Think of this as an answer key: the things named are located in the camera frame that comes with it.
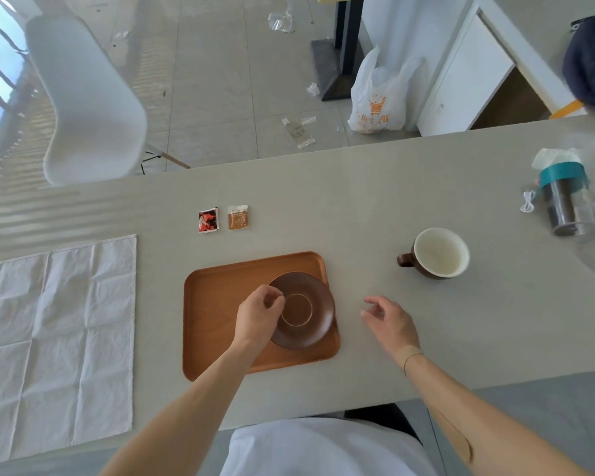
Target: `cabinet door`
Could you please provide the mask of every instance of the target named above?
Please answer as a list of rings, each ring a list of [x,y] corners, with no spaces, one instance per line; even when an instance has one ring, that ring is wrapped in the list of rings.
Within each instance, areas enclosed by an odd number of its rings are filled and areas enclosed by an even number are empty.
[[[423,136],[468,130],[515,66],[478,15],[464,29],[436,95],[420,116]]]

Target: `bracelet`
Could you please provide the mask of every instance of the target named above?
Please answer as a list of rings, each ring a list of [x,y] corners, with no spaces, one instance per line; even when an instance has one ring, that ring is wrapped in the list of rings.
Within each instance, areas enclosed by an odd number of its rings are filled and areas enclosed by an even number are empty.
[[[401,351],[399,351],[397,353],[397,362],[399,363],[399,366],[401,366],[401,369],[403,369],[404,374],[405,374],[405,363],[408,362],[408,359],[410,359],[410,356],[416,355],[416,354],[423,354],[423,352],[421,351],[421,349],[419,349],[416,346],[406,346],[403,349],[401,349]]]

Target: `cup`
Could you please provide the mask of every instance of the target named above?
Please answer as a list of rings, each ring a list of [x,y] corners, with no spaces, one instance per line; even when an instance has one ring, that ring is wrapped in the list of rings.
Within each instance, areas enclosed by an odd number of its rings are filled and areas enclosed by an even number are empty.
[[[410,253],[397,257],[401,267],[414,267],[431,279],[452,279],[469,265],[469,249],[457,233],[429,228],[414,239]]]

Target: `plastic chair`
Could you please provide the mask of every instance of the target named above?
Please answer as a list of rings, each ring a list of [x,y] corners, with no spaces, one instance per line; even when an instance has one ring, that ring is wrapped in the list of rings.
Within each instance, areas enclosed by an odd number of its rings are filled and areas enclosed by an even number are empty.
[[[55,110],[55,133],[44,156],[52,185],[133,174],[148,151],[190,166],[146,144],[148,119],[84,20],[40,15],[24,30],[33,66]]]

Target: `brown tray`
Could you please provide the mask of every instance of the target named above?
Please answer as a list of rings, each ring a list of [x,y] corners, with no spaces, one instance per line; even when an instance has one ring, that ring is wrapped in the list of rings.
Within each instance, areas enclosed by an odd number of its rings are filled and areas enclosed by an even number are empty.
[[[182,310],[182,371],[190,381],[200,376],[229,347],[236,312],[255,288],[291,271],[307,272],[328,285],[322,256],[301,252],[238,264],[199,269],[185,280]],[[339,331],[333,320],[329,332],[301,350],[269,343],[250,373],[330,359],[339,350]]]

